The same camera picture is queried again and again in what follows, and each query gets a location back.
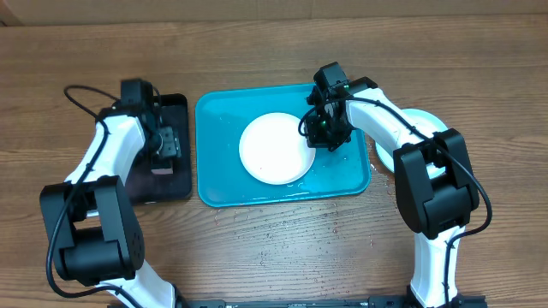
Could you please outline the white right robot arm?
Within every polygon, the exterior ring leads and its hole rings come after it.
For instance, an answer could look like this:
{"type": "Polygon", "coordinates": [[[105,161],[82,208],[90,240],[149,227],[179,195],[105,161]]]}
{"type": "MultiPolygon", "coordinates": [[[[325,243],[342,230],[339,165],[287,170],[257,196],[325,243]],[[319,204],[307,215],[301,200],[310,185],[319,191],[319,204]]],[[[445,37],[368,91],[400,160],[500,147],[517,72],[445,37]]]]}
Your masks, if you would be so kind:
{"type": "Polygon", "coordinates": [[[396,205],[414,232],[418,307],[457,307],[456,253],[479,193],[463,137],[455,129],[430,132],[396,107],[367,77],[318,77],[299,132],[312,148],[334,151],[355,130],[391,154],[396,205]]]}

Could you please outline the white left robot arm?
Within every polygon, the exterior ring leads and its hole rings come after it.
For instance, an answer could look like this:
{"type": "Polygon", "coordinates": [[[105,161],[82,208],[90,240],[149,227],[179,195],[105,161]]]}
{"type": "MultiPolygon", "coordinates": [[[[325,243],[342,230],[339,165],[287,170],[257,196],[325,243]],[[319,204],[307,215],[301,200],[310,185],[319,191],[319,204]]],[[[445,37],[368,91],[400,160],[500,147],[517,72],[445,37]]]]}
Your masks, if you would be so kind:
{"type": "Polygon", "coordinates": [[[108,292],[126,307],[185,307],[177,286],[146,261],[134,203],[192,190],[184,115],[98,115],[85,156],[64,182],[43,188],[45,271],[66,299],[108,292]]]}

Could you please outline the green orange sponge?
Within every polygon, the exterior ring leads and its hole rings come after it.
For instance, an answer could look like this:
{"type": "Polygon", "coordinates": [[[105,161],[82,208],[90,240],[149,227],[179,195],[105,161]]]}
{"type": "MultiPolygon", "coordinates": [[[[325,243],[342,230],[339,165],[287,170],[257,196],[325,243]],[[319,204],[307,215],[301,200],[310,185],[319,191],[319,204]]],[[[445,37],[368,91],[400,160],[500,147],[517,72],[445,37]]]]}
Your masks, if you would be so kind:
{"type": "Polygon", "coordinates": [[[151,172],[155,175],[172,175],[174,173],[172,160],[170,158],[152,159],[151,172]]]}

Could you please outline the light blue plate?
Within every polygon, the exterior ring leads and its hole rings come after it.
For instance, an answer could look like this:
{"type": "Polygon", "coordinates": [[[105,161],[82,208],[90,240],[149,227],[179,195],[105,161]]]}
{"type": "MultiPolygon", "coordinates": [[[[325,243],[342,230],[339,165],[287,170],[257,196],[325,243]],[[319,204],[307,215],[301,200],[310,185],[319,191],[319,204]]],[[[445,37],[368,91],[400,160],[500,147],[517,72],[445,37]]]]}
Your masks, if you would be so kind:
{"type": "MultiPolygon", "coordinates": [[[[426,136],[432,137],[435,132],[443,132],[448,129],[443,121],[427,111],[404,109],[403,113],[415,121],[417,129],[426,136]]],[[[393,158],[390,156],[389,152],[382,148],[378,143],[375,143],[375,147],[381,163],[390,172],[394,172],[393,158]]],[[[437,168],[433,163],[429,163],[426,166],[426,169],[431,180],[445,172],[445,168],[437,168]]]]}

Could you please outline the white plate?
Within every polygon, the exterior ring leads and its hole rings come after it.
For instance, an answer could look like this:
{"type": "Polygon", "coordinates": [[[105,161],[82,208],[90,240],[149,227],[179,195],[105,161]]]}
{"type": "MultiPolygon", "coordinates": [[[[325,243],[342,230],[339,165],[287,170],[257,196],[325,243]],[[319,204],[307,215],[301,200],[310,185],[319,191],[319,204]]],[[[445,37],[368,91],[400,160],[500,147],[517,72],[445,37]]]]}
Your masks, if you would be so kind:
{"type": "Polygon", "coordinates": [[[256,180],[285,185],[312,167],[316,150],[299,134],[300,119],[287,113],[268,113],[251,121],[239,142],[244,169],[256,180]]]}

